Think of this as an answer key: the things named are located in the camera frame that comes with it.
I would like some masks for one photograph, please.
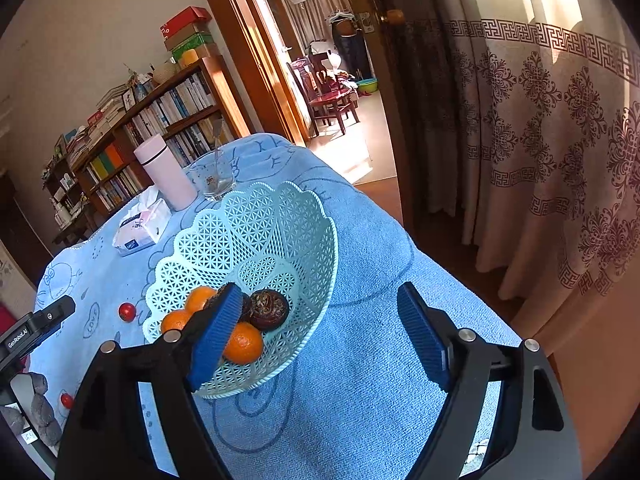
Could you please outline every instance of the silver screw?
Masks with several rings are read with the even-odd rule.
[[[100,345],[100,352],[102,352],[103,354],[110,354],[115,349],[116,349],[115,341],[105,341]]]
[[[471,343],[476,340],[476,333],[470,328],[461,328],[458,330],[458,336],[462,341],[466,341],[467,343]]]
[[[535,339],[525,339],[524,346],[531,352],[537,352],[538,350],[540,350],[540,343]]]
[[[165,332],[164,335],[162,336],[162,339],[164,339],[168,343],[177,343],[178,341],[180,341],[181,336],[182,334],[180,333],[179,330],[173,329]]]

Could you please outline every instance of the blue rubber fingertip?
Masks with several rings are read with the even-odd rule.
[[[187,375],[192,392],[213,378],[226,343],[242,313],[242,290],[235,283],[227,286],[229,291],[218,304],[209,326],[193,346],[191,370]]]
[[[427,321],[423,305],[424,301],[411,283],[398,288],[398,315],[420,364],[430,381],[447,390],[450,380],[447,349]]]

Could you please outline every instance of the transparent glass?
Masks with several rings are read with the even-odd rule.
[[[193,163],[189,175],[198,191],[212,202],[220,200],[236,186],[231,158],[222,150],[220,136],[215,137],[212,151]]]

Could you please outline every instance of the pink thermos bottle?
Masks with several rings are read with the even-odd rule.
[[[196,200],[198,191],[161,136],[145,140],[133,153],[174,210],[180,211]]]

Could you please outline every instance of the door knob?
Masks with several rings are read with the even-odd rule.
[[[405,21],[404,12],[401,9],[390,9],[386,14],[380,15],[380,22],[387,25],[404,25]]]

